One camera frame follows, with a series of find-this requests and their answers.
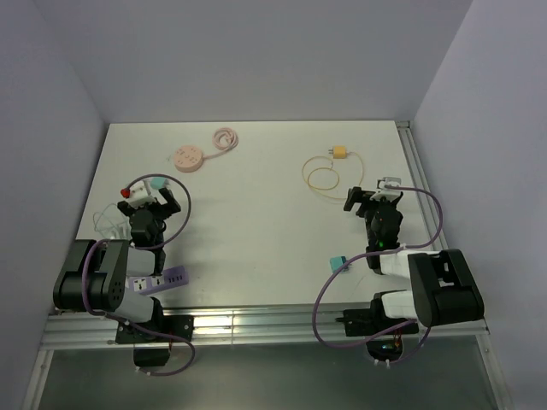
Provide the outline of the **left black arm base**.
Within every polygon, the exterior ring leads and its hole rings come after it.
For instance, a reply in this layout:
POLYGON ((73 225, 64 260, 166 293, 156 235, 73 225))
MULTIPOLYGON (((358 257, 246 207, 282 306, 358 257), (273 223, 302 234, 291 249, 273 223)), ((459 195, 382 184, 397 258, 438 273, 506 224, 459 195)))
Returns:
POLYGON ((136 329, 132 325, 118 325, 115 343, 133 346, 133 363, 135 366, 158 372, 174 357, 173 347, 183 343, 191 350, 185 370, 196 358, 196 349, 191 344, 194 330, 194 317, 191 315, 170 315, 163 318, 157 329, 150 331, 136 329))

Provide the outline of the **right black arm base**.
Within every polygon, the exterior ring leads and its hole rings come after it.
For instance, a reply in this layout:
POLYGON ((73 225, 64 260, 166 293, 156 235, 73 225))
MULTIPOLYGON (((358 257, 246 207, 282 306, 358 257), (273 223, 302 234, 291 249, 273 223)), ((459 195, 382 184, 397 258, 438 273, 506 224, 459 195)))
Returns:
MULTIPOLYGON (((336 321, 344 326, 347 337, 368 337, 394 325, 402 324, 405 319, 391 319, 385 316, 381 308, 346 309, 336 321)), ((367 343, 368 353, 375 360, 397 360, 403 354, 403 335, 419 333, 416 323, 397 328, 387 336, 391 339, 375 339, 367 343)))

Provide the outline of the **teal charger plug with cable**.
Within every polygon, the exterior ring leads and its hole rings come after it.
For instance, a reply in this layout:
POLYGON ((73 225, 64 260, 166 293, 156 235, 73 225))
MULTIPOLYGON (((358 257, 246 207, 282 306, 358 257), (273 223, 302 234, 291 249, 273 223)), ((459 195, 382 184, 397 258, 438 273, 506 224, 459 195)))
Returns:
POLYGON ((150 180, 150 188, 152 190, 160 190, 162 188, 168 187, 169 180, 164 177, 153 177, 150 180))

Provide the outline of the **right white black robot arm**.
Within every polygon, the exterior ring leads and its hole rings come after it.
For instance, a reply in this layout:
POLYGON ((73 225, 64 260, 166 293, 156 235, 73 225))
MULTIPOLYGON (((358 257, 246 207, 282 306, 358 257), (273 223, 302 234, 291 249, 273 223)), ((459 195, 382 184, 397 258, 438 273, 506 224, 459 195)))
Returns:
POLYGON ((407 279, 407 290, 373 295, 369 306, 348 309, 340 319, 348 337, 387 333, 407 319, 426 328, 482 320, 485 304, 459 249, 426 251, 404 248, 398 240, 403 214, 401 191, 349 189, 344 211, 356 204, 368 238, 368 267, 379 275, 407 279))

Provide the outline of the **blue adapter plug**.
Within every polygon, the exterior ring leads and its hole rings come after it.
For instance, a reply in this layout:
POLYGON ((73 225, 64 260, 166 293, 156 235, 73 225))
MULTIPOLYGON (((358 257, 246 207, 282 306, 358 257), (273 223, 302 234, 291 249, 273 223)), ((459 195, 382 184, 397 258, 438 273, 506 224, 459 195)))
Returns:
POLYGON ((329 266, 332 273, 337 271, 348 272, 350 270, 350 263, 347 261, 347 258, 343 255, 334 256, 329 259, 329 266))

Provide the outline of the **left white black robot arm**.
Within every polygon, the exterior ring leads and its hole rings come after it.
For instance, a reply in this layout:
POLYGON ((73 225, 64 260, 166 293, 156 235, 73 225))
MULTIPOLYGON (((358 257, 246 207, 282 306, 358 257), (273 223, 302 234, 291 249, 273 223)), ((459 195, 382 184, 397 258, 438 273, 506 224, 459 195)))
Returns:
POLYGON ((153 196, 136 208, 128 200, 118 203, 129 219, 129 239, 73 242, 54 285, 56 308, 136 323, 136 332, 147 341, 163 337, 167 321, 161 303, 126 287, 129 276, 162 277, 166 220, 181 206, 169 188, 162 187, 159 194, 164 203, 153 196))

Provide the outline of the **round pink power strip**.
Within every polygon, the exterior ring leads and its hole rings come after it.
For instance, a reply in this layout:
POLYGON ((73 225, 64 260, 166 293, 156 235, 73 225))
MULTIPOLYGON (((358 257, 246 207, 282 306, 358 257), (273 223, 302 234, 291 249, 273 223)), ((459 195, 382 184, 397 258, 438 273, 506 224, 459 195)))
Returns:
POLYGON ((195 145, 183 145, 173 155, 174 167, 181 173, 193 173, 203 162, 203 152, 195 145))

